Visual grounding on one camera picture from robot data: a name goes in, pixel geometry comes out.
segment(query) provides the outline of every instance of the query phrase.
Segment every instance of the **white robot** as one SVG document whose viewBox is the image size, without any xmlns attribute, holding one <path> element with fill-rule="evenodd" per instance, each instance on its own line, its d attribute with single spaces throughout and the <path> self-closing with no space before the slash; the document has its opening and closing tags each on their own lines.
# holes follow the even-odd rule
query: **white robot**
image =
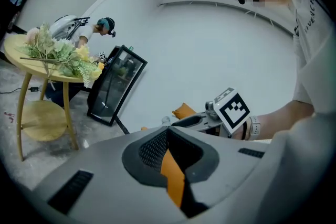
<svg viewBox="0 0 336 224">
<path fill-rule="evenodd" d="M 52 37 L 60 40 L 70 39 L 73 33 L 80 26 L 84 26 L 88 23 L 90 17 L 78 18 L 76 15 L 66 15 L 55 21 L 50 27 Z"/>
</svg>

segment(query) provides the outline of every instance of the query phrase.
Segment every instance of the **gray carpet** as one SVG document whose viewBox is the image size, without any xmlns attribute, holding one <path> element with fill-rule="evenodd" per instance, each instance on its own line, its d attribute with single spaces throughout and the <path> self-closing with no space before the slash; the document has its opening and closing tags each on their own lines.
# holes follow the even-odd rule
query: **gray carpet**
<svg viewBox="0 0 336 224">
<path fill-rule="evenodd" d="M 0 60 L 0 92 L 10 92 L 20 88 L 25 73 Z M 29 86 L 39 87 L 42 80 L 32 77 Z M 17 100 L 20 91 L 0 94 L 0 158 L 12 180 L 33 189 L 46 175 L 66 162 L 77 152 L 71 148 L 68 134 L 53 142 L 32 140 L 22 131 L 22 148 L 25 160 L 20 161 L 16 145 Z M 39 92 L 27 91 L 25 102 L 39 99 Z M 82 150 L 98 141 L 124 135 L 115 123 L 112 127 L 104 126 L 86 116 L 88 93 L 79 92 L 70 102 L 72 123 L 77 133 L 77 143 Z"/>
</svg>

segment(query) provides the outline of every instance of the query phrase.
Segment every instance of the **watch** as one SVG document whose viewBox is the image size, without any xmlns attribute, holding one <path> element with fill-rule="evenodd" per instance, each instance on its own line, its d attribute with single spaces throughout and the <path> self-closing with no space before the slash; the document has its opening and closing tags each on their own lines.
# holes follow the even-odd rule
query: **watch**
<svg viewBox="0 0 336 224">
<path fill-rule="evenodd" d="M 255 140 L 255 139 L 257 139 L 257 137 L 260 134 L 261 124 L 258 120 L 258 117 L 256 117 L 256 116 L 251 116 L 250 119 L 252 121 L 252 125 L 251 125 L 251 128 L 250 128 L 250 138 L 249 138 L 249 140 Z"/>
</svg>

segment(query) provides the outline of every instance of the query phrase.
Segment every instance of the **glass panel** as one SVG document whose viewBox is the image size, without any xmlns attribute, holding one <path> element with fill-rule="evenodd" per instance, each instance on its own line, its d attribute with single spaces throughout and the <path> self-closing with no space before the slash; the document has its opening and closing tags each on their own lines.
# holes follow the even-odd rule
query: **glass panel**
<svg viewBox="0 0 336 224">
<path fill-rule="evenodd" d="M 110 122 L 129 84 L 137 74 L 142 62 L 123 51 L 120 56 L 110 63 L 96 101 L 92 114 Z"/>
</svg>

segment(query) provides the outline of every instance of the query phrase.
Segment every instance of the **orange strap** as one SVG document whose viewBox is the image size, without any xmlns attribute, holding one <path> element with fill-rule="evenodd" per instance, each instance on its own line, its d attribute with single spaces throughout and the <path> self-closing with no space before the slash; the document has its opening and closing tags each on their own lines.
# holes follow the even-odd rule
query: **orange strap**
<svg viewBox="0 0 336 224">
<path fill-rule="evenodd" d="M 184 190 L 184 174 L 169 150 L 167 150 L 163 157 L 161 174 L 167 178 L 168 195 L 176 206 L 180 208 Z"/>
</svg>

